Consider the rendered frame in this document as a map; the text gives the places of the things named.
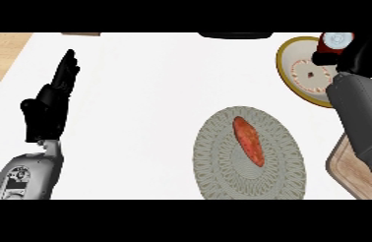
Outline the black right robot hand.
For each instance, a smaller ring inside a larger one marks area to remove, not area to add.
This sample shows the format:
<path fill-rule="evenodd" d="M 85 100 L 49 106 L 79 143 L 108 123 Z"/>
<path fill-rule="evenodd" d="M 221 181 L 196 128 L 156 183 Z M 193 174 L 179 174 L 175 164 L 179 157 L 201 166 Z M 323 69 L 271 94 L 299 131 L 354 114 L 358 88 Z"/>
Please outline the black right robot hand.
<path fill-rule="evenodd" d="M 318 66 L 334 65 L 339 72 L 348 72 L 372 79 L 372 32 L 355 31 L 355 39 L 340 54 L 314 53 Z"/>

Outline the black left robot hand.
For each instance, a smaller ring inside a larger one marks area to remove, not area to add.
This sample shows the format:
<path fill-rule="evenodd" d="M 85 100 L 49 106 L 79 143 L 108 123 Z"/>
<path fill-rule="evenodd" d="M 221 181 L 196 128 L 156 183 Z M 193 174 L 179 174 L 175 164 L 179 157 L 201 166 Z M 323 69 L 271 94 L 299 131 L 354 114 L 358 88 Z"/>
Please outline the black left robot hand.
<path fill-rule="evenodd" d="M 52 82 L 44 86 L 38 97 L 26 99 L 21 103 L 29 143 L 58 140 L 63 135 L 79 72 L 76 52 L 69 49 L 58 64 Z"/>

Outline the red can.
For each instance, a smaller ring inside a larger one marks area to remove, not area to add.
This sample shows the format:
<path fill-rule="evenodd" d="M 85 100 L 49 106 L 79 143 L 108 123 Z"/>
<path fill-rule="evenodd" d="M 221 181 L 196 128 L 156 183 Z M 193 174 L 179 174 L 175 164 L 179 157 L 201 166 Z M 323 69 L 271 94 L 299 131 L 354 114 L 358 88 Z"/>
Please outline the red can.
<path fill-rule="evenodd" d="M 340 54 L 354 39 L 354 32 L 325 32 L 321 36 L 318 52 Z"/>

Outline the yellow-rimmed white bowl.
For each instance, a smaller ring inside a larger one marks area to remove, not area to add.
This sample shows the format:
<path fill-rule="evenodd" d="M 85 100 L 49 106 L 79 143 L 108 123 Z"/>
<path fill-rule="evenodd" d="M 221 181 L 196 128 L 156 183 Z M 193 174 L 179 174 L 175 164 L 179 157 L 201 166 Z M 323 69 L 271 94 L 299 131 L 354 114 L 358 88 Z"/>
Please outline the yellow-rimmed white bowl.
<path fill-rule="evenodd" d="M 318 66 L 314 63 L 318 45 L 320 39 L 314 36 L 289 39 L 277 52 L 277 69 L 294 94 L 312 104 L 331 108 L 327 87 L 336 76 L 336 66 Z"/>

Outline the grey oval woven placemat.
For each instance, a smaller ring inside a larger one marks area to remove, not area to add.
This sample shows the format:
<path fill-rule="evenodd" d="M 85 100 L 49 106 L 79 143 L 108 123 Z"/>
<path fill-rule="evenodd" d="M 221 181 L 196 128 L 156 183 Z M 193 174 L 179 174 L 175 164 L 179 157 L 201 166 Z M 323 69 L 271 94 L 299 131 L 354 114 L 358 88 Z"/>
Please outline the grey oval woven placemat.
<path fill-rule="evenodd" d="M 234 134 L 240 116 L 255 127 L 265 164 L 247 156 Z M 194 172 L 206 199 L 302 200 L 308 173 L 294 137 L 277 118 L 265 111 L 235 106 L 207 120 L 194 146 Z"/>

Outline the black rounded appliance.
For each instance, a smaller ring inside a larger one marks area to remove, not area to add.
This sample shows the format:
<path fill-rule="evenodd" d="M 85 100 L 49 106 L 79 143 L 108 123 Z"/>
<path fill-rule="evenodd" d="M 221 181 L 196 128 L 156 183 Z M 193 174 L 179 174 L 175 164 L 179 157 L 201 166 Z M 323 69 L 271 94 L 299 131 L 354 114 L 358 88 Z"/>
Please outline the black rounded appliance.
<path fill-rule="evenodd" d="M 203 37 L 221 39 L 262 39 L 269 38 L 274 32 L 200 32 Z"/>

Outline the orange sweet potato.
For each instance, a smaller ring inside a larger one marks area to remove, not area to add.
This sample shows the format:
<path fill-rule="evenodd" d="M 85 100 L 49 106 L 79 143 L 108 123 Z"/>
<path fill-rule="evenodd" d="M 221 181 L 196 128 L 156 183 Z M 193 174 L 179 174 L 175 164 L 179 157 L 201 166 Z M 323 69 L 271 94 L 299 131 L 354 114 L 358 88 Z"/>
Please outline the orange sweet potato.
<path fill-rule="evenodd" d="M 265 165 L 265 155 L 255 127 L 249 124 L 243 117 L 237 116 L 232 121 L 232 128 L 237 141 L 247 157 L 253 163 L 262 167 Z"/>

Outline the wooden cutting board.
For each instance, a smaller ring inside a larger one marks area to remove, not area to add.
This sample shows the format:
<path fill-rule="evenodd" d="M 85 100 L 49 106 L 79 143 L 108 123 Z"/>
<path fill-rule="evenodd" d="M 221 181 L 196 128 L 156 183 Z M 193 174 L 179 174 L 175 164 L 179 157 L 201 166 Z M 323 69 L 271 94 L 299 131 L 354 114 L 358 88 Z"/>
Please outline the wooden cutting board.
<path fill-rule="evenodd" d="M 355 155 L 346 134 L 327 159 L 325 170 L 358 200 L 372 200 L 372 171 Z"/>

